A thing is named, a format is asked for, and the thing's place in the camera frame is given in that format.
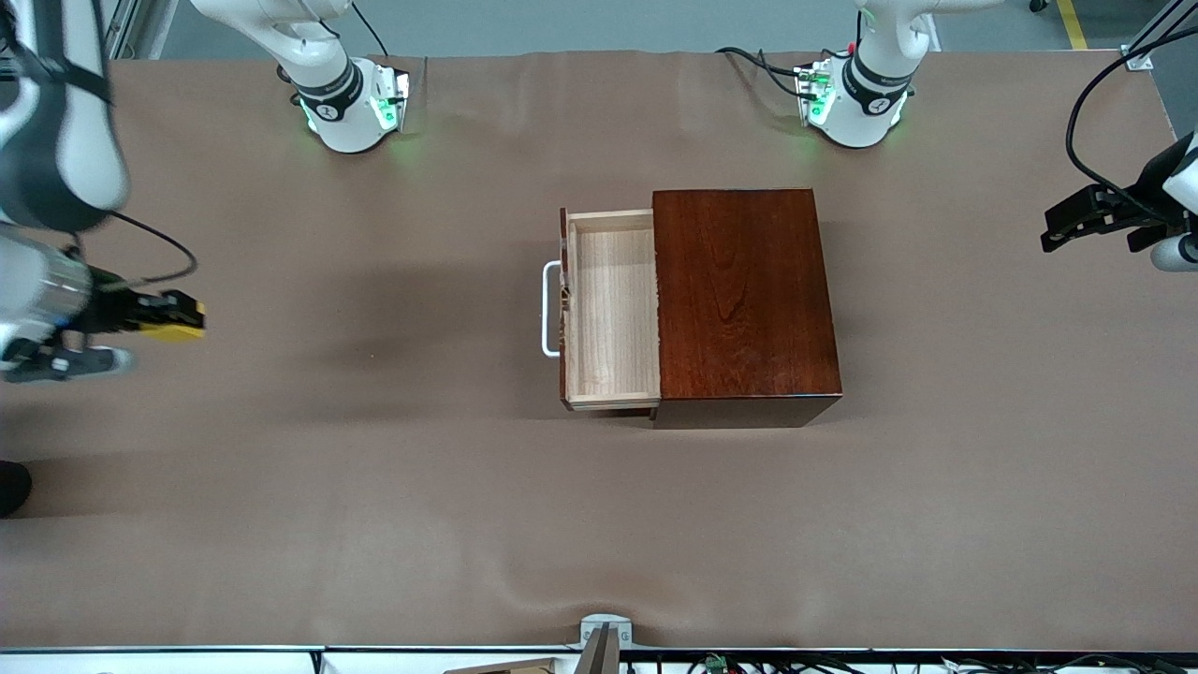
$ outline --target robotic arm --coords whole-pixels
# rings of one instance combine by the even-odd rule
[[[0,111],[0,375],[63,382],[122,372],[123,351],[91,334],[195,335],[202,306],[177,291],[144,295],[18,226],[79,233],[125,204],[128,174],[109,116],[97,0],[11,0],[2,37],[19,68],[18,95]],[[68,333],[81,334],[69,348]]]
[[[833,141],[869,147],[881,141],[907,102],[907,91],[931,47],[927,16],[985,10],[1002,0],[855,0],[865,28],[847,56],[797,73],[804,120]]]
[[[1051,253],[1073,238],[1131,229],[1127,248],[1152,245],[1161,271],[1198,271],[1198,135],[1190,133],[1152,157],[1124,194],[1090,184],[1045,211],[1040,244]]]
[[[345,54],[322,22],[351,0],[192,0],[270,51],[300,92],[308,127],[338,152],[362,152],[403,125],[409,75]]]

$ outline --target wooden drawer cabinet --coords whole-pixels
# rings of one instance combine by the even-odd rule
[[[810,189],[563,208],[561,287],[569,409],[651,409],[659,429],[803,426],[841,396]]]

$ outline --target metal handle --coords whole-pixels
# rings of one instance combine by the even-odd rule
[[[545,262],[540,269],[540,351],[551,359],[562,358],[562,352],[549,348],[549,269],[561,267],[562,260]]]

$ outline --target wire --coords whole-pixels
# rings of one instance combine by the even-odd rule
[[[81,262],[86,262],[86,260],[87,260],[87,253],[86,253],[86,250],[84,250],[84,247],[83,247],[83,235],[79,233],[78,231],[72,231],[71,232],[71,242],[75,247],[75,257],[79,261],[81,261]]]
[[[1160,221],[1162,221],[1164,224],[1174,224],[1174,225],[1178,225],[1178,226],[1184,226],[1185,223],[1184,221],[1173,221],[1172,218],[1168,218],[1168,217],[1161,214],[1156,208],[1152,208],[1152,207],[1145,205],[1139,199],[1137,199],[1137,198],[1132,196],[1131,194],[1129,194],[1126,189],[1124,189],[1123,187],[1119,187],[1114,182],[1111,182],[1109,178],[1105,177],[1099,171],[1091,169],[1084,162],[1082,162],[1082,159],[1077,156],[1077,151],[1073,148],[1073,130],[1077,127],[1077,116],[1082,111],[1082,104],[1085,103],[1085,99],[1090,96],[1090,92],[1093,92],[1099,86],[1099,84],[1101,84],[1102,80],[1107,78],[1107,75],[1109,75],[1111,73],[1113,73],[1114,71],[1117,71],[1119,68],[1119,66],[1126,63],[1127,61],[1130,61],[1130,60],[1132,60],[1132,59],[1135,59],[1137,56],[1142,56],[1142,55],[1151,51],[1152,49],[1156,49],[1157,47],[1163,47],[1166,44],[1169,44],[1170,42],[1176,42],[1178,40],[1182,40],[1185,37],[1190,37],[1191,35],[1196,35],[1196,34],[1198,34],[1198,26],[1187,28],[1187,29],[1182,30],[1181,32],[1168,35],[1168,36],[1164,36],[1164,37],[1162,37],[1160,40],[1149,42],[1148,44],[1144,44],[1142,47],[1137,47],[1137,48],[1132,49],[1131,51],[1127,51],[1125,55],[1115,59],[1114,62],[1112,62],[1109,66],[1102,68],[1102,71],[1097,75],[1095,75],[1094,79],[1091,79],[1089,84],[1085,85],[1085,89],[1082,90],[1081,96],[1077,97],[1077,102],[1073,103],[1073,110],[1069,115],[1069,126],[1065,127],[1065,152],[1069,154],[1069,160],[1072,162],[1072,164],[1075,166],[1077,166],[1077,170],[1082,171],[1083,174],[1085,174],[1087,176],[1089,176],[1090,180],[1094,180],[1095,182],[1097,182],[1102,187],[1106,187],[1107,189],[1114,192],[1115,194],[1118,194],[1120,198],[1123,198],[1129,204],[1131,204],[1131,205],[1136,206],[1137,208],[1144,211],[1145,213],[1148,213],[1149,215],[1151,215],[1154,219],[1157,219],[1157,220],[1160,220]]]
[[[171,245],[174,245],[175,248],[177,248],[179,251],[181,251],[184,255],[187,255],[187,266],[183,267],[180,271],[176,271],[174,273],[167,273],[167,274],[163,274],[163,275],[146,275],[146,277],[143,277],[143,278],[125,279],[125,280],[119,280],[116,283],[109,283],[107,285],[101,286],[102,291],[104,291],[104,292],[111,292],[111,291],[125,290],[125,289],[129,289],[129,287],[141,287],[143,285],[150,285],[152,283],[165,283],[167,280],[175,280],[177,278],[183,278],[184,275],[189,275],[196,268],[200,267],[200,260],[196,259],[195,254],[192,253],[187,248],[187,245],[183,245],[182,243],[180,243],[179,241],[176,241],[175,238],[173,238],[170,235],[163,233],[162,231],[158,231],[157,229],[150,226],[149,224],[146,224],[144,221],[140,221],[137,218],[129,217],[129,215],[127,215],[125,213],[119,213],[116,211],[108,211],[108,214],[110,214],[113,217],[116,217],[116,218],[120,218],[120,219],[123,219],[125,221],[132,224],[133,226],[137,226],[138,229],[141,229],[143,231],[147,231],[150,233],[153,233],[158,238],[162,238],[163,241],[170,243]]]
[[[340,40],[340,38],[341,38],[341,34],[340,34],[340,32],[337,32],[335,30],[333,30],[333,29],[331,29],[331,28],[328,28],[328,24],[327,24],[327,23],[325,23],[325,19],[320,19],[320,26],[321,26],[321,28],[323,28],[325,30],[327,30],[327,31],[328,31],[329,34],[332,34],[332,35],[333,35],[333,37],[335,37],[335,38],[338,38],[338,40]]]
[[[1143,40],[1144,37],[1148,37],[1149,34],[1151,34],[1154,30],[1157,29],[1157,26],[1160,26],[1162,23],[1164,23],[1164,20],[1169,18],[1169,14],[1172,14],[1175,11],[1178,11],[1178,7],[1180,7],[1184,2],[1185,2],[1185,0],[1174,0],[1168,7],[1164,7],[1160,12],[1157,12],[1156,17],[1152,19],[1152,23],[1149,24],[1149,25],[1146,25],[1146,26],[1144,26],[1139,31],[1138,35],[1142,36],[1140,40]],[[1166,31],[1161,32],[1161,35],[1168,35],[1168,34],[1173,32],[1173,29],[1175,29],[1175,28],[1178,28],[1178,24],[1173,24],[1173,26],[1169,30],[1166,30]],[[1130,49],[1135,49],[1136,47],[1139,47],[1138,42],[1133,42],[1132,44],[1129,45]]]
[[[778,75],[779,74],[785,74],[787,77],[794,77],[794,71],[793,69],[786,69],[786,68],[780,67],[780,66],[770,65],[766,60],[766,51],[762,50],[762,49],[757,50],[757,55],[756,56],[754,56],[749,51],[745,51],[744,49],[740,49],[739,47],[725,47],[722,49],[716,49],[715,53],[716,54],[733,54],[733,55],[740,56],[742,59],[744,59],[744,60],[749,61],[750,63],[757,66],[758,68],[766,71],[766,74],[768,74],[769,78],[774,80],[774,84],[776,84],[778,87],[781,89],[782,91],[786,91],[787,93],[789,93],[791,96],[794,96],[797,98],[803,98],[804,101],[815,101],[816,99],[816,97],[813,95],[811,95],[811,93],[800,93],[800,92],[791,89],[786,84],[783,84],[782,80],[778,78]],[[800,66],[797,66],[797,67],[810,67],[810,66],[811,66],[811,63],[804,63],[804,65],[800,65]]]
[[[291,81],[291,75],[288,74],[288,71],[283,69],[283,63],[274,66],[274,74],[278,75],[278,78],[282,79],[283,81],[291,84],[292,86],[295,85],[295,83]],[[291,97],[288,98],[288,101],[290,101],[292,105],[298,105],[300,90],[297,89],[296,91],[292,91]]]
[[[833,669],[840,669],[841,672],[847,672],[848,674],[864,674],[860,669],[855,669],[852,666],[846,664],[843,661],[836,660],[835,657],[827,656],[823,654],[818,652],[804,654],[804,657],[815,660],[817,663],[821,663],[824,667],[830,667]]]
[[[1194,13],[1194,10],[1198,10],[1198,5],[1191,5],[1190,8],[1186,10],[1186,13],[1181,14],[1181,18],[1179,18],[1178,20],[1173,22],[1173,25],[1170,25],[1169,30],[1164,31],[1163,35],[1169,35],[1174,30],[1178,30],[1178,26],[1184,24],[1186,19],[1190,18],[1190,14]]]
[[[387,45],[382,43],[382,38],[379,37],[379,34],[375,32],[374,26],[370,25],[370,22],[368,22],[367,18],[362,14],[362,10],[358,8],[358,4],[350,2],[350,7],[353,7],[353,13],[357,14],[359,19],[362,19],[362,23],[367,26],[367,30],[369,30],[370,35],[374,36],[375,42],[379,43],[379,48],[382,49],[382,55],[389,59],[391,51],[387,51]]]
[[[1178,34],[1178,35],[1180,36],[1180,37],[1178,37],[1178,40],[1180,40],[1181,37],[1185,37],[1181,34]],[[1066,662],[1065,664],[1058,664],[1057,667],[1046,667],[1043,669],[1040,669],[1040,672],[1042,672],[1045,674],[1054,674],[1057,672],[1060,672],[1061,669],[1065,669],[1066,667],[1077,667],[1078,664],[1082,664],[1083,662],[1087,662],[1087,661],[1090,661],[1090,660],[1097,660],[1100,667],[1106,667],[1107,663],[1111,663],[1111,664],[1117,664],[1119,667],[1126,667],[1127,669],[1135,669],[1137,672],[1140,672],[1142,674],[1150,674],[1152,672],[1152,668],[1148,667],[1146,664],[1139,664],[1138,662],[1132,662],[1130,660],[1126,660],[1126,658],[1123,658],[1123,657],[1119,657],[1119,656],[1106,655],[1106,654],[1101,654],[1101,652],[1091,652],[1089,655],[1083,655],[1082,657],[1078,657],[1076,660],[1071,660],[1071,661]]]

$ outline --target dark wood cabinet top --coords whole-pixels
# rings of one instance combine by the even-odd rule
[[[841,394],[810,189],[654,192],[662,400]]]

